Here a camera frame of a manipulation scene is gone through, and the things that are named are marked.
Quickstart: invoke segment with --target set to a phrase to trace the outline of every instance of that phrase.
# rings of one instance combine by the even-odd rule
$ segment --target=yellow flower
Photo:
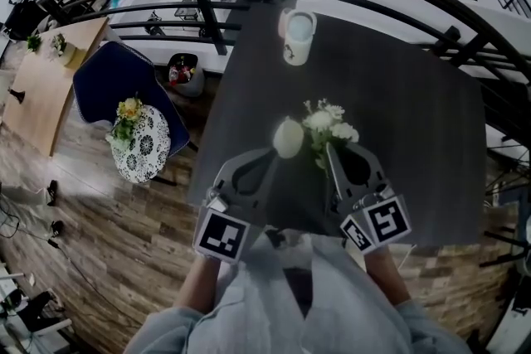
[[[118,116],[122,119],[129,119],[136,121],[142,114],[142,102],[137,98],[128,98],[125,102],[118,104],[118,110],[116,111]]]

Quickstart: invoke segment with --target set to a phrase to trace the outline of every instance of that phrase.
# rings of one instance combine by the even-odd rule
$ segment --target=blue chair
[[[169,157],[187,145],[197,151],[175,105],[156,80],[153,63],[135,49],[115,41],[102,46],[74,74],[74,93],[84,121],[106,120],[111,124],[116,120],[118,103],[137,95],[168,121]]]

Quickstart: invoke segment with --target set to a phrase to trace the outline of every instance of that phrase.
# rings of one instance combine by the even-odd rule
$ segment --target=trash bin
[[[195,68],[195,72],[187,83],[177,83],[172,87],[180,95],[190,98],[198,97],[205,86],[205,75],[202,72],[201,67],[197,63],[197,56],[192,53],[178,53],[173,55],[168,63],[168,73],[166,78],[169,80],[169,72],[172,66],[176,66],[178,69],[187,66],[189,69]]]

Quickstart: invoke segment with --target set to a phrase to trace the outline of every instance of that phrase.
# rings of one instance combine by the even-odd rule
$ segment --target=sleeve
[[[461,338],[431,320],[418,303],[406,301],[397,311],[409,327],[415,354],[471,354]]]
[[[203,314],[191,308],[168,308],[149,314],[144,325],[129,341],[124,354],[157,352],[184,353],[188,335]]]

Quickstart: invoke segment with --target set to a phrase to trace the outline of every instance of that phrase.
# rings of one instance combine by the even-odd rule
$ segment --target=person's arm
[[[411,299],[406,284],[398,273],[388,247],[380,248],[365,255],[367,274],[382,290],[392,305],[398,305]]]
[[[203,314],[211,312],[216,297],[219,266],[219,259],[198,255],[173,306],[188,307]]]
[[[388,247],[365,255],[365,266],[368,275],[409,327],[415,353],[470,354],[462,339],[431,320],[424,308],[412,300]]]
[[[197,256],[172,308],[150,314],[125,354],[184,353],[190,332],[212,311],[220,262]]]

